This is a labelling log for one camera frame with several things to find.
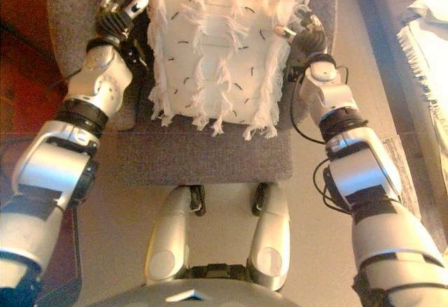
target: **white pillow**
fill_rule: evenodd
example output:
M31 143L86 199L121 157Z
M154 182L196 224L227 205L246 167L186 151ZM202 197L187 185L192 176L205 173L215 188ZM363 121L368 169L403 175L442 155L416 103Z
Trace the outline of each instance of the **white pillow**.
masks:
M278 102L289 45L273 33L309 0L150 0L148 44L154 52L152 119L176 114L202 130L213 118L277 135Z

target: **wire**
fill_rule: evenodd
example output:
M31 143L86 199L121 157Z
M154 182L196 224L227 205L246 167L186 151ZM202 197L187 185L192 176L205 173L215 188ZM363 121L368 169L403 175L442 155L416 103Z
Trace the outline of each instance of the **wire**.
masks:
M72 76L74 76L74 75L76 75L77 73L79 73L80 71L81 71L81 68L79 68L77 71L74 71L73 73L71 73L70 75L68 75L68 76L66 76L66 77L64 77L64 78L61 78L61 79L55 81L54 83L52 83L51 85L49 85L49 86L47 87L47 91L50 91L50 90L55 89L58 85L60 85L61 83L67 81L67 80L70 79Z
M290 115L290 119L291 119L291 123L293 123L294 129L299 133L299 135L301 135L303 138L307 139L308 141L312 141L313 143L317 143L317 144L321 144L321 145L325 145L325 141L320 141L311 137L308 137L306 134L304 134L303 132L300 131L300 129L298 128L298 126L295 123L295 119L294 119L294 98L295 98L295 94L297 93L297 87L299 84L302 84L303 78L305 77L304 74L301 75L300 78L298 78L297 81L295 81L294 84L294 89L293 89L293 93L291 95L291 101L290 101L290 108L289 108L289 115Z
M347 85L349 83L349 67L347 67L345 65L336 67L336 69L339 69L339 68L345 69L345 83L344 84Z
M326 200L331 201L332 204L335 204L335 202L333 201L333 199L331 199L330 197L327 197L327 196L325 195L326 192L327 192L327 186L325 185L325 188L323 189L323 193L324 193L324 195L322 196L323 204L325 204L327 207L329 207L329 209L336 210L336 211L339 212L339 213L343 213L343 214L351 215L350 212L348 212L348 211L346 211L346 210L344 210L344 209L341 209L341 208L339 208L339 207L337 207L337 206L332 206L332 205L330 205Z
M323 201L323 204L325 204L327 207L329 207L329 209L336 210L336 211L339 212L339 213L343 213L343 214L351 215L350 212L348 212L348 211L346 211L346 210L344 210L344 209L341 209L341 208L337 207L337 205L336 205L336 203L333 201L333 199L330 198L330 197L328 197L328 196L326 195L326 192L327 192L327 185L325 185L325 187L323 188L323 190L321 190L321 188L319 188L319 186L317 185L317 181L316 181L317 171L318 171L318 170L321 168L321 166L324 165L328 160L330 160L330 159L329 159L329 158L324 159L324 160L323 160L322 162L320 162L320 163L316 166L316 168L314 169L314 172L313 172L313 184L314 184L314 187L316 188L317 192L318 192L320 195L322 195L322 201Z

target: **robot forearm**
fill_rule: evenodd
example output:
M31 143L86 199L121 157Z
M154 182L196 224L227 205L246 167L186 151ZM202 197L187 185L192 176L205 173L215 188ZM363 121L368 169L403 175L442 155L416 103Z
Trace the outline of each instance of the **robot forearm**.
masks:
M127 17L120 31L97 26L83 67L69 82L69 91L54 120L46 122L15 166L14 196L0 215L0 297L11 306L32 304L39 281L53 253L62 215L69 204L84 200L97 163L92 160L107 120L117 112L132 74L118 52L132 18L148 4L135 0L118 11L103 1L97 20ZM30 297L30 300L18 299Z
M398 170L329 55L311 57L300 95L325 140L330 164L323 177L331 199L353 218L353 288L363 305L444 306L447 265L401 204Z

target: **floor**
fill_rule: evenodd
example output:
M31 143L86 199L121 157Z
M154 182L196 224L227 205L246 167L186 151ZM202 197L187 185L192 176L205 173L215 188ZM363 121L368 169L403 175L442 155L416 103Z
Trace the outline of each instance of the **floor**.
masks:
M350 86L380 138L396 134L389 105L356 0L338 0L334 56L350 68ZM303 131L318 136L310 119ZM360 306L351 289L356 274L351 219L327 209L312 185L325 153L293 136L294 175L281 183L290 210L291 259L282 294L301 306ZM172 187L125 189L108 177L116 150L113 136L101 140L101 168L79 210L83 288L81 307L144 283L143 263L158 208ZM254 184L206 185L207 214L192 216L190 263L244 264L256 219L250 211Z
M412 0L390 0L393 15L399 15ZM382 0L358 0L373 46L394 125L405 149L419 200L421 222L433 237L439 250L447 248L448 203L438 159L431 152L431 121L420 103L420 87L410 87L409 64L395 37L401 23L390 20L388 6Z
M12 194L11 174L16 161L41 125L55 114L66 89L63 85L51 85L60 79L56 64L4 29L1 30L0 54L2 206ZM77 276L71 210L65 212L61 230L43 277L42 297Z

